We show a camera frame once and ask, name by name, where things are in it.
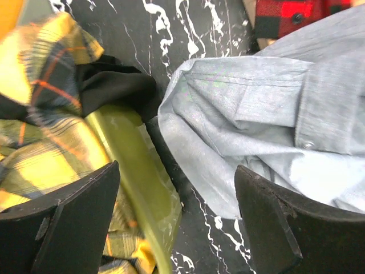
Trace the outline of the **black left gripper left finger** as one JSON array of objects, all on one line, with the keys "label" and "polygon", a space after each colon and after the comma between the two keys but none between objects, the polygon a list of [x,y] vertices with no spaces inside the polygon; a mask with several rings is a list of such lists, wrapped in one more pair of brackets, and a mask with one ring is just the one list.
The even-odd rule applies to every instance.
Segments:
[{"label": "black left gripper left finger", "polygon": [[1,212],[1,273],[97,273],[119,183],[112,162]]}]

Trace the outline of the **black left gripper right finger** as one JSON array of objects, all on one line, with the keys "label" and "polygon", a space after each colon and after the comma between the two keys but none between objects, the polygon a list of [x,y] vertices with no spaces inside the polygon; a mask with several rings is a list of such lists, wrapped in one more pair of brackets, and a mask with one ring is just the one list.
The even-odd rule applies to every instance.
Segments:
[{"label": "black left gripper right finger", "polygon": [[236,197],[257,273],[364,273],[364,215],[316,202],[244,166]]}]

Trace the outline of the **grey shirt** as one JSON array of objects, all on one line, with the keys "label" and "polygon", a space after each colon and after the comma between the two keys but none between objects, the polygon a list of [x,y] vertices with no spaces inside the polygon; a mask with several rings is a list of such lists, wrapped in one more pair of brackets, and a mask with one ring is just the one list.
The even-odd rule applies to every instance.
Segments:
[{"label": "grey shirt", "polygon": [[364,212],[364,6],[254,55],[184,62],[157,117],[177,164],[218,216],[239,216],[239,165]]}]

